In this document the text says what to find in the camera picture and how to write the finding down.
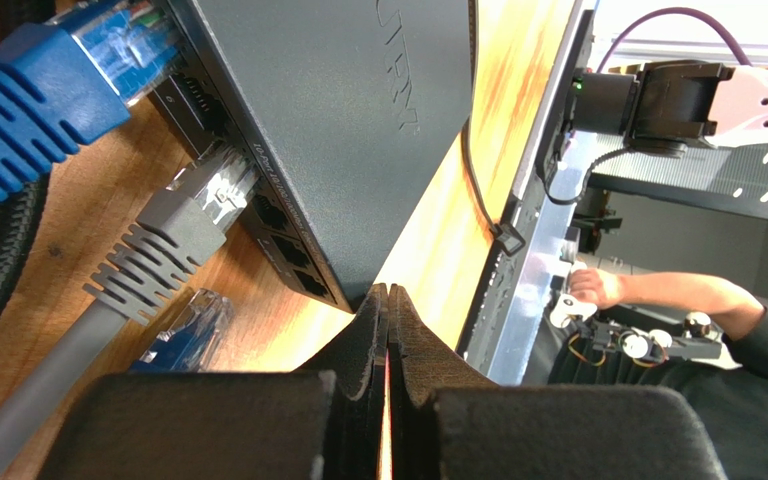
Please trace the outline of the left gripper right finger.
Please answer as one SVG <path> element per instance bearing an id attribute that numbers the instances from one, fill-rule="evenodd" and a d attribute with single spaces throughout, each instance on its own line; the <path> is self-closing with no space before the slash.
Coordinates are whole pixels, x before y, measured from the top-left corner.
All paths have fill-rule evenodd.
<path id="1" fill-rule="evenodd" d="M 702 422 L 657 387 L 503 387 L 388 299 L 396 479 L 722 479 Z"/>

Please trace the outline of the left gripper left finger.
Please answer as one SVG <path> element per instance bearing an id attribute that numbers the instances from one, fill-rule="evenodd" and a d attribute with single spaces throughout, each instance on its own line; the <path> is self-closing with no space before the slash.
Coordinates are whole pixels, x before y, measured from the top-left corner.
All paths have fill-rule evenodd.
<path id="1" fill-rule="evenodd" d="M 43 479 L 374 479 L 385 285 L 288 373 L 120 373 L 76 401 Z"/>

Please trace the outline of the black network switch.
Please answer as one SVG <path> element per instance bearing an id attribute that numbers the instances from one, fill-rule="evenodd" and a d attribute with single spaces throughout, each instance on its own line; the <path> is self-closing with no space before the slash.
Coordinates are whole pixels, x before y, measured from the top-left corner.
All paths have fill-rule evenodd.
<path id="1" fill-rule="evenodd" d="M 356 311 L 472 109 L 472 1 L 163 1 L 153 102 L 194 157 L 259 169 L 242 215 L 290 289 Z"/>

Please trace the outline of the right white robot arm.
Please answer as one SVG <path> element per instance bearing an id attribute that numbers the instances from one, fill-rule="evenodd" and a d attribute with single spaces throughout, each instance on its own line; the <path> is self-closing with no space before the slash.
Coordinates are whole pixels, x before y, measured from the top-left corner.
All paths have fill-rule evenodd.
<path id="1" fill-rule="evenodd" d="M 667 158 L 768 144 L 768 69 L 682 61 L 648 63 L 635 74 L 581 73 L 561 131 L 616 136 L 623 153 Z"/>

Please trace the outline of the person's forearm dark sleeve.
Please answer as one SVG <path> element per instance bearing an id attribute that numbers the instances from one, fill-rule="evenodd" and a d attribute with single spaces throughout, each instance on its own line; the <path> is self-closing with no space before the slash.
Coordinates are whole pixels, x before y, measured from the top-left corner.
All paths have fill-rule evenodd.
<path id="1" fill-rule="evenodd" d="M 728 280 L 677 272 L 623 275 L 606 299 L 704 313 L 723 331 L 733 359 L 768 379 L 768 308 Z"/>

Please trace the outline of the person's hand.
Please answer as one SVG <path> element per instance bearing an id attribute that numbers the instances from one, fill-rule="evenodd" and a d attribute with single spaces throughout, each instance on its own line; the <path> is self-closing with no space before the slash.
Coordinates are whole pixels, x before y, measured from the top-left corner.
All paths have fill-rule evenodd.
<path id="1" fill-rule="evenodd" d="M 570 275 L 569 294 L 580 302 L 594 304 L 602 310 L 621 303 L 625 289 L 621 276 L 586 268 Z"/>

